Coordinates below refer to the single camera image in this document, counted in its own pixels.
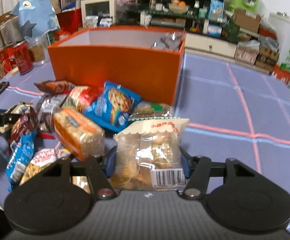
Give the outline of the brown cookie snack bag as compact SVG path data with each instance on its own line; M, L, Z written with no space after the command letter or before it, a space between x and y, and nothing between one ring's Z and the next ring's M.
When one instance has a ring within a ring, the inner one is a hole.
M18 143L21 137L29 134L34 140L37 133L37 125L37 113L32 107L29 107L12 126L10 145Z

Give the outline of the orange labelled bread packet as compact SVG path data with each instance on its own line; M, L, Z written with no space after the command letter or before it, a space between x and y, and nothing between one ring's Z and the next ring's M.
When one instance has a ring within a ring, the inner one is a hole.
M76 159L100 157L105 153L105 131L73 108L54 110L52 121L57 138Z

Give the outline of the clear bag of cookies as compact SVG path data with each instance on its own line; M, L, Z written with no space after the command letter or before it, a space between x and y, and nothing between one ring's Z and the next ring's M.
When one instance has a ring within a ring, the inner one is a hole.
M109 181L115 189L172 190L187 181L179 142L188 118L136 121L117 133L116 163Z

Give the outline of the blue rainbow cookie bag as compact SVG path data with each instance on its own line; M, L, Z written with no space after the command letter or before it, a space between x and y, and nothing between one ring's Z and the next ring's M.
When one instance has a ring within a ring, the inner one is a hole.
M104 90L83 114L102 128L118 133L129 124L129 116L141 96L121 85L106 81Z

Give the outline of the orange storage box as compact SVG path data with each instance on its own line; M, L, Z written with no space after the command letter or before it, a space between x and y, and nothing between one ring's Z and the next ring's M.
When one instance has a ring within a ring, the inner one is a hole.
M184 33L178 51L154 49L166 33ZM159 27L82 29L48 47L56 80L102 87L121 85L145 101L174 105L185 53L185 32Z

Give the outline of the silver foil snack bag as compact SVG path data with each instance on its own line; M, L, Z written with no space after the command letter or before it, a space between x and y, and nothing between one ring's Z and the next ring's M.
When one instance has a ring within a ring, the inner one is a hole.
M154 49L178 51L184 41L184 33L166 33L152 45Z

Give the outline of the blue chocolate chip cookie bag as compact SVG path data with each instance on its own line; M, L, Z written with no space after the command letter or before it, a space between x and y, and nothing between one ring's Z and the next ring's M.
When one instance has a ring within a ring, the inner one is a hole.
M36 130L20 137L18 142L12 143L12 152L6 167L6 175L10 186L8 191L17 187L23 177L23 174L31 161L34 151Z

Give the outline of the red-edged cracker packet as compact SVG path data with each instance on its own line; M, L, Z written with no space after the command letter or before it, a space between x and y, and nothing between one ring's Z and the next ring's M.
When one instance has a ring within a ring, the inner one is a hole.
M73 108L80 113L83 113L84 110L102 94L102 92L102 87L76 86L65 99L62 108Z

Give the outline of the green striped bread packet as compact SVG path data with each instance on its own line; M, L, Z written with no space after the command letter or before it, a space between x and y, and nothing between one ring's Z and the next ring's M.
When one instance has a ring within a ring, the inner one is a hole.
M165 103L141 101L129 116L129 120L173 116L173 108Z

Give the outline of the red soda can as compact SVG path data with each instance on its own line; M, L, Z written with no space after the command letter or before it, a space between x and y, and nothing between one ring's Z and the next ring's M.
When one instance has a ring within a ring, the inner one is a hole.
M26 41L17 43L12 47L14 59L16 61L20 75L24 75L33 69L32 59Z

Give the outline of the blue plaid tablecloth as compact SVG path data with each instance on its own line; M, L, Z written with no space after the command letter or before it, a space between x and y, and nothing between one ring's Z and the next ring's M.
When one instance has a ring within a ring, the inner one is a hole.
M175 114L190 120L180 142L189 154L239 159L290 193L290 89L281 81L186 54Z

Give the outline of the blue shark fabric cover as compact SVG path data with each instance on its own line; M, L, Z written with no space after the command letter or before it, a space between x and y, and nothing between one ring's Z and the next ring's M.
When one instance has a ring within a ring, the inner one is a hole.
M20 32L26 41L60 29L51 0L20 0L11 15L18 17Z

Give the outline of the white TV cabinet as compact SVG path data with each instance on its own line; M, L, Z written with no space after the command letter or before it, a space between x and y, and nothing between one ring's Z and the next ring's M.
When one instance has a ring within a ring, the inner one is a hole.
M204 51L205 53L217 54L233 59L236 44L199 34L187 33L185 47L192 50Z

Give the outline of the large cardboard box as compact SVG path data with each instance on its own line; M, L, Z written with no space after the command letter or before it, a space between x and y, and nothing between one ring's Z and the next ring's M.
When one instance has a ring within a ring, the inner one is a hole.
M245 9L235 8L233 22L242 29L257 33L261 21L261 16Z

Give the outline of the fruit bowl with oranges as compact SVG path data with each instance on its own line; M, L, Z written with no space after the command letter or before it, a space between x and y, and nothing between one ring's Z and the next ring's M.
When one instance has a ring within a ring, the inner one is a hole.
M171 0L171 2L168 3L168 9L171 12L174 12L177 14L184 14L184 13L188 12L189 6L184 1Z

